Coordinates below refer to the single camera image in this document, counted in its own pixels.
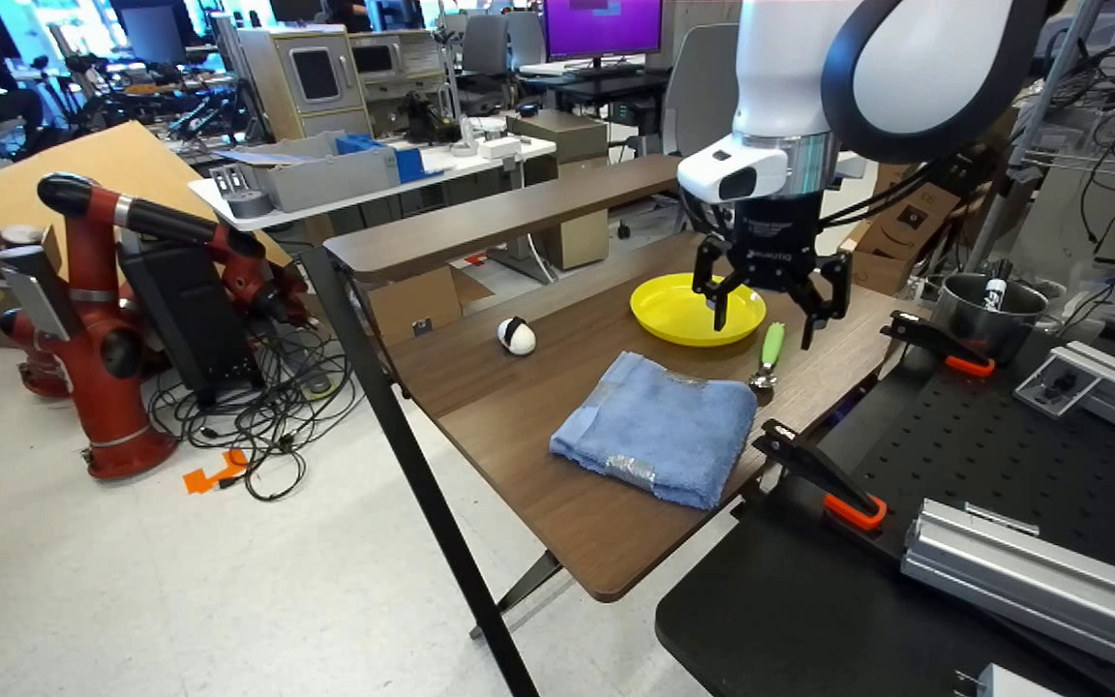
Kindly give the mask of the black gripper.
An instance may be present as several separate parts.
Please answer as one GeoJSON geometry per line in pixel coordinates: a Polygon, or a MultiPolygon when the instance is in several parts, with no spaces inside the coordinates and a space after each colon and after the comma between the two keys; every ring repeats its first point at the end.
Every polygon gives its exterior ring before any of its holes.
{"type": "Polygon", "coordinates": [[[820,198],[763,198],[710,211],[710,236],[692,257],[692,296],[713,310],[713,329],[728,322],[732,287],[793,292],[804,314],[803,345],[826,322],[850,314],[851,261],[820,257],[817,236],[826,233],[820,198]]]}

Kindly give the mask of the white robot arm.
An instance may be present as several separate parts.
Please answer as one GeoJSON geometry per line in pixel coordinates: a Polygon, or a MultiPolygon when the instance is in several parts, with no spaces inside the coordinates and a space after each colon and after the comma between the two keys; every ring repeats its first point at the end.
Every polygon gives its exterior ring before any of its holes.
{"type": "Polygon", "coordinates": [[[1028,89],[1063,0],[745,0],[735,111],[678,164],[713,211],[692,292],[713,325],[735,287],[781,292],[804,329],[850,314],[850,261],[820,257],[820,198],[835,154],[941,158],[993,128],[1028,89]]]}

